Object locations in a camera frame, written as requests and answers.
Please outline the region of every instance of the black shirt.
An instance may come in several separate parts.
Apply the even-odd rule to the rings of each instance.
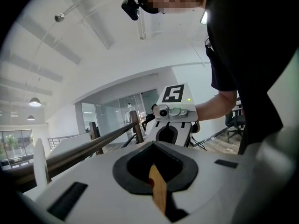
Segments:
[[[212,87],[238,90],[247,143],[282,127],[267,91],[298,47],[298,0],[207,0]]]

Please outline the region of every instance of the window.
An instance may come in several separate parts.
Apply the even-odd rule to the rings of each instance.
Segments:
[[[0,161],[21,161],[34,153],[32,130],[0,131],[0,141]]]

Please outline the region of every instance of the ceiling light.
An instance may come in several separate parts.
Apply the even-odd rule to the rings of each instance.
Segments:
[[[38,98],[34,97],[29,101],[29,105],[32,106],[32,107],[40,107],[41,102]]]
[[[205,11],[201,17],[200,23],[206,24],[206,20],[207,20],[207,13]]]
[[[35,118],[32,115],[29,115],[28,118],[27,118],[27,120],[32,121],[32,120],[35,120]]]

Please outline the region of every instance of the floor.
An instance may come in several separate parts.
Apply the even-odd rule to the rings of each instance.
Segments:
[[[228,141],[228,131],[223,132],[215,139],[210,140],[203,144],[209,152],[217,152],[217,153],[224,153],[224,154],[238,154],[239,146],[242,137],[240,135],[235,135],[234,137],[230,138]]]
[[[234,137],[229,139],[228,142],[228,135],[227,131],[223,132],[222,134],[218,135],[215,139],[210,140],[204,143],[204,147],[208,152],[217,152],[217,153],[224,153],[224,154],[238,154],[239,146],[241,142],[241,136],[235,135]],[[136,140],[132,140],[129,145],[134,145]],[[103,147],[103,152],[107,153],[116,149],[120,149],[124,143],[111,143],[107,146]],[[200,147],[195,147],[194,149],[203,150]]]

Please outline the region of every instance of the person's arm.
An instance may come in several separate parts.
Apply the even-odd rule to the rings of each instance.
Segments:
[[[237,101],[237,91],[219,91],[207,102],[196,105],[198,121],[216,119],[228,114]]]

